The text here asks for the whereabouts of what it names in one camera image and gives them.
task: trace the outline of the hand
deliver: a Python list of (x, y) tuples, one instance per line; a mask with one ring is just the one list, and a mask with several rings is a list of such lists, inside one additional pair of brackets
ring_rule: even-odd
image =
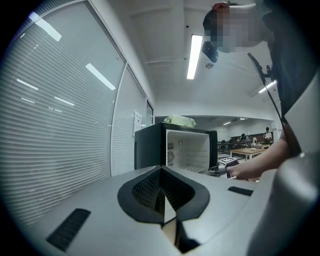
[(237, 180), (258, 178), (262, 174), (262, 171), (255, 168), (250, 161), (227, 167), (226, 172), (232, 177), (236, 176)]

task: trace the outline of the black cable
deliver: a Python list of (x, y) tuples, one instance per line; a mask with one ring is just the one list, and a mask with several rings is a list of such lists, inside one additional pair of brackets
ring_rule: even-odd
[(275, 103), (274, 99), (272, 98), (272, 96), (271, 96), (271, 94), (270, 94), (270, 92), (269, 92), (269, 90), (268, 90), (268, 88), (267, 88), (267, 86), (266, 86), (265, 83), (264, 83), (264, 87), (265, 87), (265, 89), (266, 89), (266, 91), (267, 91), (267, 93), (268, 93), (268, 95), (269, 95), (269, 97), (270, 97), (270, 100), (272, 101), (272, 104), (273, 104), (273, 106), (274, 106), (274, 108), (275, 108), (276, 113), (278, 114), (278, 117), (279, 117), (280, 122), (281, 122), (282, 130), (283, 130), (283, 132), (284, 132), (284, 136), (285, 136), (286, 139), (288, 139), (288, 138), (287, 138), (287, 134), (286, 134), (286, 130), (285, 130), (285, 127), (284, 127), (284, 123), (283, 123), (283, 121), (282, 121), (282, 118), (281, 118), (280, 113), (279, 113), (279, 111), (278, 111), (278, 108), (277, 108), (277, 106), (276, 106), (276, 103)]
[(266, 86), (266, 79), (265, 79), (265, 78), (266, 78), (266, 77), (271, 77), (271, 72), (272, 72), (272, 70), (268, 70), (268, 66), (267, 66), (267, 75), (264, 74), (263, 68), (262, 68), (262, 66), (259, 64), (259, 62), (257, 61), (257, 59), (256, 59), (250, 52), (247, 53), (247, 55), (248, 55), (249, 58), (252, 60), (253, 64), (255, 65), (255, 67), (256, 67), (256, 69), (257, 69), (257, 71), (258, 71), (258, 74), (260, 75), (262, 84), (263, 84), (263, 86), (265, 87), (266, 91), (268, 92), (268, 95), (269, 95), (269, 97), (270, 97), (270, 99), (271, 99), (271, 101), (272, 101), (272, 104), (273, 104), (273, 106), (274, 106), (274, 108), (275, 108), (275, 111), (276, 111), (276, 113), (278, 114), (278, 117), (279, 117), (279, 119), (280, 119), (281, 126), (282, 126), (282, 130), (283, 130), (283, 132), (284, 132), (284, 136), (285, 136), (285, 138), (287, 139), (288, 137), (287, 137), (286, 130), (285, 130), (285, 127), (284, 127), (284, 123), (283, 123), (283, 121), (282, 121), (282, 118), (281, 118), (280, 113), (279, 113), (279, 111), (278, 111), (278, 108), (277, 108), (277, 106), (276, 106), (276, 103), (275, 103), (274, 99), (272, 98), (272, 96), (271, 96), (271, 94), (270, 94), (270, 92), (269, 92), (269, 90), (268, 90), (268, 88), (267, 88), (267, 86)]

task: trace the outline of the paper on wall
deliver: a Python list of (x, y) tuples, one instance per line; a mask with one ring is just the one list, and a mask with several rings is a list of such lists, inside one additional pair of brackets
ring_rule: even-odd
[(136, 110), (134, 111), (133, 120), (133, 136), (135, 136), (135, 132), (140, 131), (142, 126), (142, 115), (140, 115)]

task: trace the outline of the black fridge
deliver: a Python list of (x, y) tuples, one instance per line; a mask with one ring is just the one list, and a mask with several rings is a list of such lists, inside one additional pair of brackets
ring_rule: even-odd
[(198, 173), (218, 161), (217, 131), (157, 123), (134, 134), (134, 169), (177, 167)]

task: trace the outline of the window blind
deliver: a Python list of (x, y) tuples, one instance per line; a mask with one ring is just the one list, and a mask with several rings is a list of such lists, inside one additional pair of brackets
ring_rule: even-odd
[[(56, 7), (62, 6), (67, 3), (71, 3), (73, 1), (75, 0), (45, 0), (34, 9), (34, 12), (37, 13), (38, 15), (42, 15)], [(17, 34), (21, 34), (21, 31), (23, 31), (30, 22), (31, 22), (31, 19), (27, 18), (21, 24), (20, 28), (17, 31)]]
[(111, 176), (135, 169), (134, 115), (142, 115), (146, 122), (147, 98), (130, 68), (127, 67), (119, 87), (114, 107), (111, 133)]
[(85, 3), (43, 20), (49, 26), (29, 27), (0, 70), (2, 195), (28, 225), (110, 176), (112, 115), (125, 66)]

